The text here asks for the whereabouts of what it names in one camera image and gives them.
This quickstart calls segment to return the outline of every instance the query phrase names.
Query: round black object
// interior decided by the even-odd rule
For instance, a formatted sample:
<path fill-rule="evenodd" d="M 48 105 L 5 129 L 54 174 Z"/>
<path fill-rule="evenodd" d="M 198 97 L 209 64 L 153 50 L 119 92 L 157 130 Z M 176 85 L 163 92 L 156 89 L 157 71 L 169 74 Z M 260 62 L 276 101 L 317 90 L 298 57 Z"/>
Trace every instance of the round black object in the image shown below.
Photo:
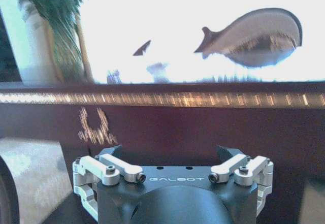
<path fill-rule="evenodd" d="M 130 224 L 232 224 L 218 195 L 194 186 L 169 186 L 143 195 Z"/>
<path fill-rule="evenodd" d="M 18 224 L 18 197 L 10 171 L 0 157 L 0 224 Z"/>

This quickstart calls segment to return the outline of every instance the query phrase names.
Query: screw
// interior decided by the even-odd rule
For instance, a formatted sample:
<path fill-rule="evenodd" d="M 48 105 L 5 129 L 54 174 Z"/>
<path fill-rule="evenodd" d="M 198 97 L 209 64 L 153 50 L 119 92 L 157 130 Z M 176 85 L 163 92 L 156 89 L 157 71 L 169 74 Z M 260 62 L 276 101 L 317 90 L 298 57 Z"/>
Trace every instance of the screw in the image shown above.
<path fill-rule="evenodd" d="M 106 167 L 106 174 L 112 175 L 115 172 L 115 166 L 107 166 Z"/>
<path fill-rule="evenodd" d="M 139 173 L 137 175 L 137 182 L 138 183 L 143 183 L 146 180 L 146 175 L 143 173 Z"/>
<path fill-rule="evenodd" d="M 243 175 L 247 175 L 248 174 L 248 169 L 246 168 L 246 166 L 240 166 L 239 167 L 239 172 Z"/>
<path fill-rule="evenodd" d="M 211 174 L 209 175 L 209 181 L 210 181 L 211 183 L 216 183 L 218 180 L 219 180 L 219 175 L 218 175 L 218 174 L 216 174 L 216 173 L 211 173 Z"/>
<path fill-rule="evenodd" d="M 81 157 L 76 158 L 76 160 L 75 160 L 76 164 L 79 164 L 79 162 L 80 162 L 80 158 L 81 158 Z"/>

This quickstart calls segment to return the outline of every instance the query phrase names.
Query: silver metal bracket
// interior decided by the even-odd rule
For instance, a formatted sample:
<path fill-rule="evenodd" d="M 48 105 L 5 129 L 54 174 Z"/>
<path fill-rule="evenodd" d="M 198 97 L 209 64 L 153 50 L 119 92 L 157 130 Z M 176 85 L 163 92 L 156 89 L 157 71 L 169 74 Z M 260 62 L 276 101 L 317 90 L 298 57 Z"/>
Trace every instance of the silver metal bracket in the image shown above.
<path fill-rule="evenodd" d="M 267 195 L 272 192 L 273 163 L 270 159 L 257 156 L 248 160 L 244 154 L 237 154 L 218 166 L 211 167 L 209 180 L 212 183 L 228 182 L 234 173 L 235 183 L 241 186 L 251 186 L 255 182 L 257 189 L 256 215 L 263 210 Z"/>
<path fill-rule="evenodd" d="M 221 165 L 212 166 L 209 180 L 212 183 L 228 182 L 230 175 L 232 175 L 237 168 L 245 164 L 247 164 L 247 156 L 244 154 L 236 154 Z"/>
<path fill-rule="evenodd" d="M 146 175 L 143 173 L 142 167 L 131 165 L 111 154 L 99 155 L 99 161 L 105 165 L 113 165 L 119 170 L 120 174 L 127 182 L 139 183 L 146 180 Z"/>
<path fill-rule="evenodd" d="M 133 166 L 110 154 L 94 159 L 84 156 L 73 162 L 73 191 L 81 198 L 84 209 L 98 221 L 98 204 L 94 197 L 94 189 L 99 181 L 105 186 L 115 186 L 119 183 L 120 175 L 127 182 L 141 183 L 146 176 L 139 166 Z"/>

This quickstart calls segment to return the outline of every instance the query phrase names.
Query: potted plant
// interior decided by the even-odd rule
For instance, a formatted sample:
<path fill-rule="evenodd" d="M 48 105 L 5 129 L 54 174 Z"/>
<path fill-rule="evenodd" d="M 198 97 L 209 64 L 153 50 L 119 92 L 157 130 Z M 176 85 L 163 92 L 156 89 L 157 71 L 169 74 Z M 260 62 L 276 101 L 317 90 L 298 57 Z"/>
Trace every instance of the potted plant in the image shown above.
<path fill-rule="evenodd" d="M 90 66 L 76 42 L 82 0 L 19 0 L 28 15 L 37 12 L 53 32 L 53 58 L 66 82 L 93 81 Z"/>

